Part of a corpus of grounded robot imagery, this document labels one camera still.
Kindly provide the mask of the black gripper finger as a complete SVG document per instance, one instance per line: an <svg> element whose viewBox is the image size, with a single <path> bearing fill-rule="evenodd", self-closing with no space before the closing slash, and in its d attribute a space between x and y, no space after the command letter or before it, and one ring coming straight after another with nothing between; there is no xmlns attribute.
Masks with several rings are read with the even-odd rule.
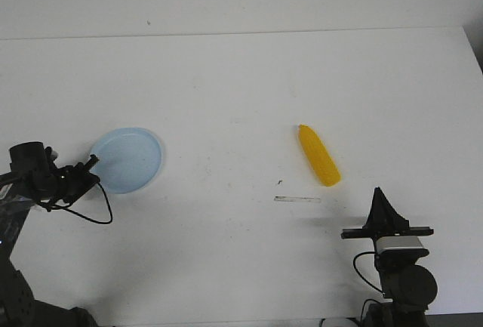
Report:
<svg viewBox="0 0 483 327"><path fill-rule="evenodd" d="M378 230L382 221L382 190L379 187L374 189L373 199L371 202L371 209L368 218L363 226L364 229Z"/></svg>
<svg viewBox="0 0 483 327"><path fill-rule="evenodd" d="M384 213L386 222L391 225L391 228L409 229L409 221L396 212L396 210L392 207L384 192L380 188L379 194L382 211Z"/></svg>
<svg viewBox="0 0 483 327"><path fill-rule="evenodd" d="M96 155L90 155L88 161L78 162L75 167L82 171L90 171L98 162L99 158Z"/></svg>

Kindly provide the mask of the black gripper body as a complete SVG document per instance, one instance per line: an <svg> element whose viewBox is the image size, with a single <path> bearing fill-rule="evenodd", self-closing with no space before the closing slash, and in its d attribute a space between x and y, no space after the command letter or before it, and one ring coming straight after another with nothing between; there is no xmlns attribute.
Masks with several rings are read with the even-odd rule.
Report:
<svg viewBox="0 0 483 327"><path fill-rule="evenodd" d="M373 230L368 228L343 229L342 239L379 239L385 236L431 236L431 227L409 227L407 230Z"/></svg>
<svg viewBox="0 0 483 327"><path fill-rule="evenodd" d="M71 205L100 182L100 178L90 172L84 164L65 166L56 171L57 190L54 203L62 201Z"/></svg>

